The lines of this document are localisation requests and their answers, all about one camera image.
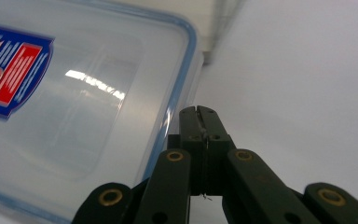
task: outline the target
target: blue rim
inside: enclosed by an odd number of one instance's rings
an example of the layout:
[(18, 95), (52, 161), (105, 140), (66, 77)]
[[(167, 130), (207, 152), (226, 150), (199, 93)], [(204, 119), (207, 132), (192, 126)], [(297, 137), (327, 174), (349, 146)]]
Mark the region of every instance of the blue rim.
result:
[[(154, 20), (154, 21), (164, 21), (167, 23), (172, 23), (172, 24), (177, 25), (178, 27), (183, 28), (188, 34), (188, 45), (186, 47), (184, 59), (181, 64), (181, 67), (179, 69), (178, 77), (176, 78), (175, 84), (173, 85), (172, 93), (171, 93), (169, 102), (167, 104), (167, 107), (165, 109), (163, 122), (161, 122), (161, 124), (160, 124), (160, 129), (158, 131), (158, 135), (155, 139), (155, 143), (152, 147), (152, 151), (150, 153), (149, 160), (148, 160), (148, 163), (145, 168), (144, 179), (146, 179), (146, 178), (150, 177), (150, 175), (152, 174), (153, 169), (154, 169), (155, 164), (158, 159), (158, 155), (164, 148), (164, 141), (166, 138), (166, 133), (169, 129), (169, 122), (164, 122), (164, 121), (171, 119), (172, 115), (174, 114), (174, 112), (176, 110), (176, 107), (177, 107), (177, 104), (178, 104), (178, 101), (180, 98), (180, 93), (182, 92), (182, 89), (185, 85), (186, 75), (187, 75), (188, 70), (190, 69), (191, 63), (193, 61), (194, 53), (196, 52), (196, 46), (197, 46), (197, 42), (198, 42), (197, 33), (189, 22), (183, 20), (182, 18), (173, 16), (170, 14), (162, 13), (162, 12), (154, 12), (154, 11), (149, 11), (146, 9), (135, 8), (135, 7), (130, 7), (130, 6), (121, 5), (121, 4), (91, 3), (88, 0), (69, 0), (67, 2), (74, 2), (74, 3), (78, 3), (78, 4), (80, 3), (80, 4), (84, 4), (84, 5), (91, 6), (91, 7), (107, 9), (107, 10), (111, 10), (111, 11), (115, 11), (115, 12), (119, 12), (119, 13), (123, 13), (123, 14), (136, 16), (138, 18), (145, 18), (145, 19)], [(43, 218), (44, 220), (47, 220), (47, 221), (50, 221), (53, 223), (60, 223), (60, 224), (71, 223), (71, 220), (68, 220), (64, 217), (56, 216), (46, 210), (40, 209), (40, 208), (38, 208), (34, 205), (31, 205), (29, 203), (24, 203), (20, 200), (12, 199), (6, 195), (0, 194), (0, 204), (3, 204), (11, 209), (20, 211), (20, 212), (30, 215), (32, 217), (40, 217), (40, 218)]]

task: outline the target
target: clear plastic lid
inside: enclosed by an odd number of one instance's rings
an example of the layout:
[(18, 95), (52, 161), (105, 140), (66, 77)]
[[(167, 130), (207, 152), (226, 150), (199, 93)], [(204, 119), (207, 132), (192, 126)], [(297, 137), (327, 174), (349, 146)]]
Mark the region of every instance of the clear plastic lid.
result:
[(80, 0), (0, 0), (0, 25), (54, 37), (46, 74), (0, 119), (0, 203), (65, 223), (101, 184), (147, 175), (202, 61), (191, 25)]

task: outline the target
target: white table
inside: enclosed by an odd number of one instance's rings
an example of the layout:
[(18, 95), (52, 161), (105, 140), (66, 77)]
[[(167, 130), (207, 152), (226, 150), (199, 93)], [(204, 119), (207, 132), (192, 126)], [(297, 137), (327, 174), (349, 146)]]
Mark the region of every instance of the white table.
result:
[[(247, 0), (194, 104), (287, 186), (328, 182), (358, 199), (358, 1)], [(190, 223), (227, 223), (212, 199), (192, 199)]]

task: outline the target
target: red and blue sticker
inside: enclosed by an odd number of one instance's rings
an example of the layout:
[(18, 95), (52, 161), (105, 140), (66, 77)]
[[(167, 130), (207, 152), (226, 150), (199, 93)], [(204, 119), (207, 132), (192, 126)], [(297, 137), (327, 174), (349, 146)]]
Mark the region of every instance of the red and blue sticker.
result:
[(48, 69), (53, 38), (0, 26), (0, 117), (31, 96)]

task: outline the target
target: sticker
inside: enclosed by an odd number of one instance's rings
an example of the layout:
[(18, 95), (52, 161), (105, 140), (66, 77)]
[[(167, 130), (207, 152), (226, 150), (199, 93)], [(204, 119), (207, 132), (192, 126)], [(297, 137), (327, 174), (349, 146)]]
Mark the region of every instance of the sticker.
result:
[(53, 38), (0, 26), (0, 117), (31, 96), (48, 69)]

